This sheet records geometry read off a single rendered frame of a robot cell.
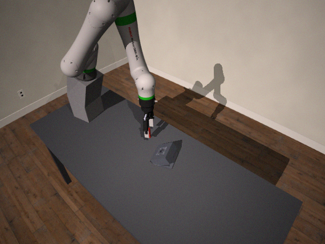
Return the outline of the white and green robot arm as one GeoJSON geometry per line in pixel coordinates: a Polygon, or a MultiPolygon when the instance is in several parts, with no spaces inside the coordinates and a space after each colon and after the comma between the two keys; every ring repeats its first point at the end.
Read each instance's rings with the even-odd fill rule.
{"type": "Polygon", "coordinates": [[[139,104],[145,108],[152,107],[157,102],[154,93],[156,81],[144,59],[134,0],[93,0],[78,36],[61,60],[61,70],[66,76],[81,81],[94,80],[97,76],[98,41],[113,22],[125,47],[139,104]]]}

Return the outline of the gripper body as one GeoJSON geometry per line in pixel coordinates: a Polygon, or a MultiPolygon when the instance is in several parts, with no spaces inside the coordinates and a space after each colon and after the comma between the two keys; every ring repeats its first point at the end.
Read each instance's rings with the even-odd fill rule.
{"type": "Polygon", "coordinates": [[[152,107],[148,107],[148,108],[145,108],[145,107],[141,107],[142,111],[144,112],[144,116],[145,114],[147,115],[147,118],[149,117],[149,113],[154,109],[154,106],[152,107]]]}

